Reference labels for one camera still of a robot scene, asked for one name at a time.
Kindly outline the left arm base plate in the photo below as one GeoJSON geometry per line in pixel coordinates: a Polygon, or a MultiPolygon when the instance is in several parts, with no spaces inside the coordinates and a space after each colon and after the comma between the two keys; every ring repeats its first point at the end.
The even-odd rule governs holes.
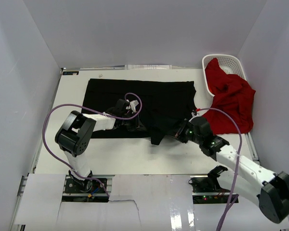
{"type": "Polygon", "coordinates": [[[62,194],[62,202],[75,203],[107,203],[109,201],[105,188],[107,188],[107,178],[99,178],[101,183],[92,181],[87,187],[82,189],[78,183],[69,176],[66,177],[62,194]]]}

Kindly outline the black t shirt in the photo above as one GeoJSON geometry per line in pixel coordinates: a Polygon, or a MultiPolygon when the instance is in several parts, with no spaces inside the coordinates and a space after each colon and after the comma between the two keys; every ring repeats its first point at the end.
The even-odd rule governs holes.
{"type": "Polygon", "coordinates": [[[191,118],[195,109],[196,89],[193,81],[156,82],[139,80],[90,79],[83,100],[83,114],[91,110],[106,112],[119,99],[142,102],[139,107],[140,127],[137,130],[121,126],[114,130],[97,131],[93,139],[150,138],[160,144],[174,128],[178,129],[185,119],[191,118]]]}

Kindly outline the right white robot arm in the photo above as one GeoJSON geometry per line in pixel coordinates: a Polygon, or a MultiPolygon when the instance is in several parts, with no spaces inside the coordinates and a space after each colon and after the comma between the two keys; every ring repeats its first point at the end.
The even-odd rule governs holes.
{"type": "Polygon", "coordinates": [[[213,134],[208,121],[185,119],[172,135],[182,143],[192,141],[202,153],[219,163],[208,173],[208,187],[233,191],[254,203],[271,222],[279,224],[289,215],[289,174],[275,173],[241,156],[224,138],[213,134]]]}

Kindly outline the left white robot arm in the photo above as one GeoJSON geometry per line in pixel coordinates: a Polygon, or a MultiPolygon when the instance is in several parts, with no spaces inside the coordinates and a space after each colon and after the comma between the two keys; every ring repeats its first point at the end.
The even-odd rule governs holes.
{"type": "Polygon", "coordinates": [[[101,114],[82,114],[72,111],[55,136],[55,142],[64,152],[71,166],[69,176],[81,192],[92,189],[92,171],[87,163],[85,150],[92,134],[97,131],[125,127],[128,131],[140,128],[138,100],[119,99],[114,107],[101,114]]]}

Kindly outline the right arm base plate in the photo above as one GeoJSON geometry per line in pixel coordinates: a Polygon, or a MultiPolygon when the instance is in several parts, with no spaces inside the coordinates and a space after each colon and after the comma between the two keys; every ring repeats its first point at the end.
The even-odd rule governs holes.
{"type": "Polygon", "coordinates": [[[188,184],[192,187],[193,204],[227,204],[230,191],[220,188],[217,183],[208,177],[192,177],[188,184]]]}

